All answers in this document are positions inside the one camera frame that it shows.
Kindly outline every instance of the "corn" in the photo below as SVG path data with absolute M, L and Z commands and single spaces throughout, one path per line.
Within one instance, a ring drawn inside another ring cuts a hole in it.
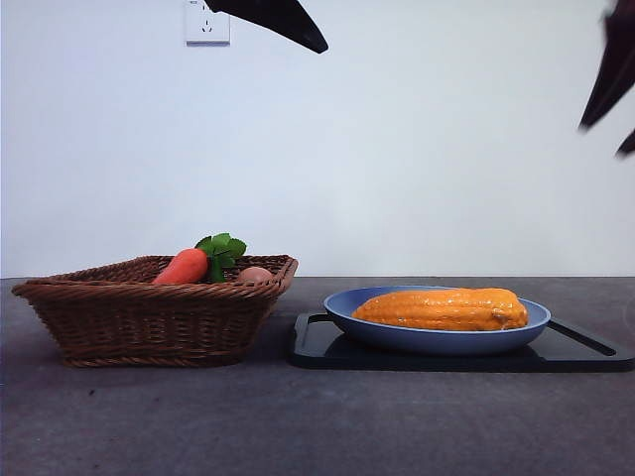
M 397 291 L 373 297 L 353 317 L 436 330 L 501 330 L 527 325 L 527 309 L 498 288 Z

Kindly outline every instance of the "brown woven basket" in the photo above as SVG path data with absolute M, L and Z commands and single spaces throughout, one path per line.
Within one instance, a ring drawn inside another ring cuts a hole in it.
M 226 283 L 151 284 L 172 258 L 144 256 L 32 279 L 13 294 L 33 306 L 65 365 L 211 367 L 244 358 L 298 267 L 287 255 L 244 256 L 225 270 Z M 274 278 L 235 281 L 249 266 Z

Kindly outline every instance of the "table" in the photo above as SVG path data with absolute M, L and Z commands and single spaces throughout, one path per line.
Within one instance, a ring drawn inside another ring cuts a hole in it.
M 247 359 L 72 369 L 2 280 L 2 464 L 39 475 L 626 475 L 635 372 L 308 370 L 296 316 L 366 286 L 505 287 L 635 349 L 635 278 L 296 278 Z

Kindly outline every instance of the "basket rim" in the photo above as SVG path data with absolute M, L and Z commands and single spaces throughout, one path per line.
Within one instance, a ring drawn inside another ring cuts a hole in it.
M 284 261 L 281 269 L 274 275 L 274 278 L 262 283 L 252 283 L 243 281 L 228 281 L 224 283 L 191 283 L 183 285 L 168 285 L 168 284 L 153 284 L 148 282 L 139 281 L 107 281 L 107 280 L 72 280 L 71 276 L 76 276 L 80 273 L 90 273 L 93 271 L 104 271 L 109 268 L 116 268 L 122 265 L 133 265 L 135 263 L 144 262 L 148 260 L 154 260 L 157 258 L 172 258 L 172 255 L 145 255 L 131 260 L 122 261 L 119 263 L 112 263 L 109 265 L 87 268 L 85 270 L 79 270 L 71 273 L 64 273 L 59 275 L 51 275 L 42 278 L 31 278 L 25 283 L 17 285 L 13 288 L 12 293 L 16 296 L 27 294 L 28 290 L 33 288 L 52 288 L 52 287 L 64 287 L 73 288 L 75 290 L 86 289 L 87 291 L 96 291 L 97 289 L 103 290 L 119 290 L 119 291 L 137 291 L 137 292 L 149 292 L 158 295 L 173 295 L 178 293 L 190 294 L 190 293 L 214 293 L 214 292 L 237 292 L 242 291 L 254 291 L 260 289 L 265 291 L 269 288 L 277 288 L 278 292 L 285 291 L 291 284 L 291 280 L 294 277 L 294 273 L 299 265 L 298 260 L 292 258 L 289 255 L 245 255 L 242 258 L 269 258 L 280 259 Z

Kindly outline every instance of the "power outlet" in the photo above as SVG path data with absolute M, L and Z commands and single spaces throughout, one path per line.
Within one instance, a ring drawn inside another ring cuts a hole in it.
M 229 45 L 229 15 L 212 12 L 204 0 L 185 0 L 185 3 L 188 45 Z

